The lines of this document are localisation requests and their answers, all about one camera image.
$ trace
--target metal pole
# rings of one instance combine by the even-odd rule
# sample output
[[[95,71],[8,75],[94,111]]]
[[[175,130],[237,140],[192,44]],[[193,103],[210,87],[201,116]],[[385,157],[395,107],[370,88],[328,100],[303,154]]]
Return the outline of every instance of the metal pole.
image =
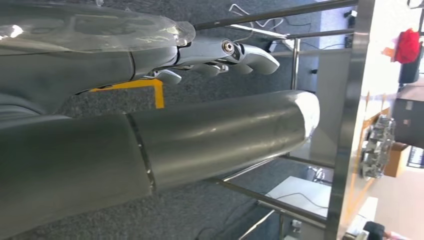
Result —
[[[322,222],[321,220],[320,221],[316,221],[316,220],[313,220],[309,216],[300,216],[300,215],[298,215],[298,214],[296,214],[294,212],[288,211],[284,207],[279,207],[279,206],[276,206],[275,204],[270,204],[270,203],[264,202],[262,200],[258,201],[257,203],[259,204],[259,206],[262,206],[262,207],[265,207],[265,208],[269,208],[269,209],[273,209],[273,210],[279,212],[280,214],[288,215],[288,216],[290,216],[290,217],[292,217],[294,219],[297,219],[297,220],[301,221],[302,223],[315,226],[315,227],[317,227],[319,229],[325,229],[326,228],[326,223],[325,222]],[[310,214],[310,215],[316,215],[315,213],[312,213],[312,212],[309,212],[309,211],[307,213]]]
[[[204,30],[204,29],[224,27],[224,26],[233,25],[233,24],[243,24],[243,23],[249,23],[249,22],[259,21],[259,20],[267,20],[267,19],[281,18],[281,17],[294,16],[294,15],[300,15],[300,14],[315,13],[315,12],[320,12],[325,10],[355,6],[358,4],[358,1],[359,0],[323,1],[323,2],[317,2],[317,3],[302,5],[302,6],[295,6],[291,8],[281,9],[281,10],[273,11],[273,12],[252,14],[252,15],[246,15],[246,16],[225,18],[225,19],[215,20],[211,22],[204,22],[204,23],[194,25],[194,28],[198,31],[198,30]]]
[[[317,32],[307,32],[299,34],[287,34],[287,39],[305,39],[305,38],[315,38],[315,37],[326,37],[326,36],[336,36],[344,34],[353,34],[355,31],[353,28],[332,30],[332,31],[317,31]]]
[[[239,237],[238,240],[242,240],[245,237],[247,237],[249,234],[251,234],[251,232],[253,232],[253,230],[255,230],[263,222],[265,222],[265,220],[267,220],[274,212],[275,212],[275,210],[271,210],[270,212],[268,212],[267,215],[265,215],[264,217],[262,217],[259,221],[257,221],[257,223],[255,223],[243,235],[241,235],[241,237]]]
[[[304,210],[302,208],[287,204],[285,202],[279,201],[277,199],[262,195],[260,193],[251,191],[249,189],[243,188],[241,186],[234,185],[232,183],[229,183],[227,181],[223,181],[218,178],[211,178],[210,181],[215,182],[223,187],[226,187],[230,190],[233,190],[235,192],[239,192],[241,194],[244,194],[246,196],[255,198],[259,200],[259,204],[269,207],[271,209],[274,209],[276,211],[279,211],[280,213],[283,213],[285,215],[291,216],[294,219],[297,219],[301,222],[313,225],[317,228],[325,228],[326,226],[326,218],[315,214],[313,212],[309,212],[307,210]]]
[[[340,30],[332,30],[332,31],[317,31],[317,32],[307,32],[307,33],[299,33],[299,34],[281,34],[278,32],[267,31],[257,28],[252,28],[249,26],[243,26],[239,24],[233,24],[226,26],[230,29],[237,29],[246,32],[254,32],[255,34],[264,35],[267,37],[274,38],[275,40],[279,39],[304,39],[304,38],[315,38],[315,37],[326,37],[326,36],[336,36],[336,35],[345,35],[345,34],[353,34],[354,30],[352,28],[348,29],[340,29]]]
[[[284,240],[284,215],[279,215],[279,240]]]
[[[280,158],[296,161],[296,162],[307,164],[307,165],[313,165],[313,166],[320,167],[320,168],[334,169],[334,164],[331,164],[331,163],[328,163],[328,162],[323,162],[323,161],[318,161],[318,160],[313,160],[313,159],[305,159],[305,158],[292,156],[292,155],[290,155],[290,156],[282,155],[282,156],[280,156]]]
[[[281,33],[273,32],[273,31],[266,31],[266,30],[252,28],[252,27],[249,27],[249,26],[243,26],[243,25],[239,25],[239,24],[233,24],[233,25],[229,25],[229,26],[226,26],[226,27],[230,28],[230,29],[237,29],[237,30],[243,30],[243,31],[247,31],[247,32],[254,32],[255,34],[260,34],[260,35],[272,37],[272,38],[275,38],[275,39],[286,39],[286,37],[288,36],[287,34],[281,34]]]
[[[258,162],[258,163],[256,163],[256,164],[252,165],[252,166],[246,167],[245,169],[240,170],[240,171],[238,171],[238,172],[236,172],[236,173],[234,173],[234,174],[231,174],[230,176],[228,176],[228,177],[224,178],[224,179],[223,179],[223,181],[224,181],[224,182],[228,182],[228,181],[230,181],[230,180],[232,180],[232,179],[235,179],[235,178],[237,178],[237,177],[239,177],[239,176],[241,176],[241,175],[243,175],[243,174],[245,174],[245,173],[248,173],[248,172],[250,172],[250,171],[252,171],[252,170],[254,170],[254,169],[259,168],[259,167],[260,167],[260,166],[262,166],[262,165],[265,165],[265,164],[267,164],[267,163],[271,162],[271,161],[272,161],[272,160],[274,160],[274,159],[276,159],[276,158],[275,158],[275,157],[273,157],[273,158],[267,159],[267,160],[265,160],[265,161],[260,161],[260,162]]]
[[[338,49],[323,49],[323,50],[302,50],[299,51],[298,54],[305,56],[305,55],[322,55],[322,54],[335,54],[335,53],[349,53],[352,52],[352,48],[338,48]],[[278,51],[278,52],[271,52],[271,56],[273,57],[281,57],[281,58],[292,58],[293,52],[291,51]]]
[[[298,71],[299,71],[299,51],[301,50],[300,38],[294,39],[293,60],[291,65],[291,90],[298,88]]]

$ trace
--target white wall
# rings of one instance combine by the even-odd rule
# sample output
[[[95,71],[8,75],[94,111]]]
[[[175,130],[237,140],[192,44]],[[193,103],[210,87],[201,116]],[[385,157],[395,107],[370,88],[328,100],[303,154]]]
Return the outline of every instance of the white wall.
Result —
[[[412,240],[424,239],[424,169],[408,167],[399,177],[384,176],[370,195],[378,198],[377,223]]]

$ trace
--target gray carpet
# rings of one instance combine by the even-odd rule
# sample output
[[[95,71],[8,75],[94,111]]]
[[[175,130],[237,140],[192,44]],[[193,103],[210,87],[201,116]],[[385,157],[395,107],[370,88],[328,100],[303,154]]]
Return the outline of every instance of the gray carpet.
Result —
[[[58,1],[89,3],[94,0]],[[313,0],[104,0],[104,6],[117,9],[164,15],[176,21],[193,24],[231,16],[227,10],[232,3],[246,11],[259,13],[314,2]],[[277,28],[281,33],[304,33],[320,30],[321,14],[311,13],[288,18]],[[199,33],[206,36],[239,39],[248,32],[217,28]],[[265,47],[268,39],[255,36],[246,41]],[[315,38],[305,40],[319,46]],[[278,46],[279,51],[287,51]],[[205,78],[195,72],[181,72],[183,80],[176,86],[164,86],[165,107],[249,96],[290,86],[291,59],[279,59],[281,67],[271,75],[239,75],[235,72]],[[318,66],[318,59],[301,57],[299,88],[314,90],[314,78],[309,72]],[[114,90],[83,93],[72,96],[58,113],[75,118],[119,112],[134,112],[154,108],[153,89]],[[234,180],[251,190],[266,193],[289,176],[304,177],[304,165],[276,160]],[[268,212],[255,201],[239,193],[209,182],[196,182],[160,192],[152,197],[136,199],[126,204],[66,217],[19,234],[13,239],[145,239],[193,240],[236,239]],[[248,239],[278,239],[278,218],[272,216]]]

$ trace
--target red object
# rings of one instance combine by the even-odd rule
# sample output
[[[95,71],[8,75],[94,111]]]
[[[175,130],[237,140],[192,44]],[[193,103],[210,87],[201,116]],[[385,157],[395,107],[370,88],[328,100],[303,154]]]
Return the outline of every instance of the red object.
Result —
[[[420,54],[420,34],[408,29],[399,36],[394,60],[401,64],[414,62]]]

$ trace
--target screw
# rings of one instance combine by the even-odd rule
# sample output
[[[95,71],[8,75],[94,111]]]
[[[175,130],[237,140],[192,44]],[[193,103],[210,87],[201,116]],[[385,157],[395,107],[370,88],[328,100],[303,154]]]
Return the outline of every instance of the screw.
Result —
[[[224,50],[227,54],[233,54],[234,52],[234,45],[229,40],[222,41],[222,50]]]

